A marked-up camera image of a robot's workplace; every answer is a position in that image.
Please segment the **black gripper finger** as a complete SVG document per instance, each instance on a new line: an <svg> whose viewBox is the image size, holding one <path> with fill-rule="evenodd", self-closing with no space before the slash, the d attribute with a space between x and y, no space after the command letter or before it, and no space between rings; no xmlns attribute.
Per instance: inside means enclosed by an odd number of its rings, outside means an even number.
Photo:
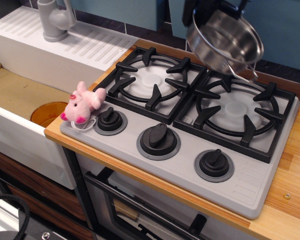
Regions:
<svg viewBox="0 0 300 240"><path fill-rule="evenodd" d="M192 22L192 14L196 7L196 0L185 0L182 13L182 23L188 27Z"/></svg>
<svg viewBox="0 0 300 240"><path fill-rule="evenodd" d="M204 9L202 12L202 20L201 24L205 25L213 16L216 16L217 14L220 14L222 11L220 9L215 9L213 11Z"/></svg>

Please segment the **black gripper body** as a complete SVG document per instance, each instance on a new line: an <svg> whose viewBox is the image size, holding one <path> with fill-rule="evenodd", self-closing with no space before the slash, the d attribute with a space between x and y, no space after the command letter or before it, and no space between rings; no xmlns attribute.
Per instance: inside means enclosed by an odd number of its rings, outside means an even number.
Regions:
<svg viewBox="0 0 300 240"><path fill-rule="evenodd" d="M202 17L204 9L209 11L219 9L228 16L234 19L239 19L248 2L248 0L241 0L239 5L233 5L227 0L199 0L195 5L194 10L195 14L199 17Z"/></svg>

